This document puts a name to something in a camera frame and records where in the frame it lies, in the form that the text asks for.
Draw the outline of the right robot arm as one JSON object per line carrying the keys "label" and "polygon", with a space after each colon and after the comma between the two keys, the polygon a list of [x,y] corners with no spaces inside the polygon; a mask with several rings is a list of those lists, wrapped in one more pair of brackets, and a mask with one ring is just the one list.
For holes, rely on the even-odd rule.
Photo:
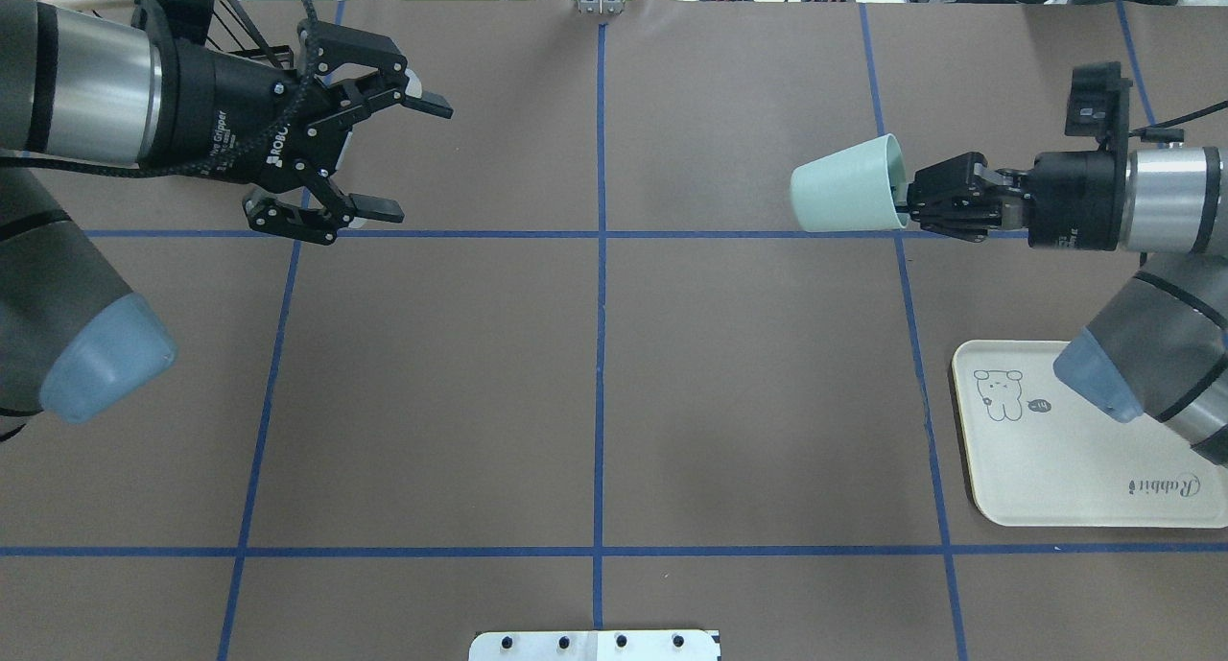
{"label": "right robot arm", "polygon": [[899,206],[971,243],[1022,229],[1032,248],[1140,254],[1052,371],[1113,419],[1147,415],[1226,464],[1224,149],[1039,154],[1027,171],[962,154],[919,171]]}

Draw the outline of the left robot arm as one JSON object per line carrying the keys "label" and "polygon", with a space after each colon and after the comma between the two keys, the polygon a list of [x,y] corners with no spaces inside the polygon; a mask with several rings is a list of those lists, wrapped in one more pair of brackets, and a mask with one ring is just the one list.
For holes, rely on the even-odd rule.
{"label": "left robot arm", "polygon": [[2,437],[41,413],[87,421],[178,355],[36,172],[246,184],[251,231],[322,246],[402,224],[398,201],[335,184],[354,129],[391,106],[456,111],[391,37],[301,2],[298,48],[275,48],[238,0],[131,0],[128,25],[2,0]]}

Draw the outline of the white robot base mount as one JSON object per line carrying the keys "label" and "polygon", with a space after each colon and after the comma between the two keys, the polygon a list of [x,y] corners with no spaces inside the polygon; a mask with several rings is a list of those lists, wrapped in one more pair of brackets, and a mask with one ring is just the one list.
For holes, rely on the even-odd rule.
{"label": "white robot base mount", "polygon": [[469,660],[720,660],[720,633],[615,629],[480,633]]}

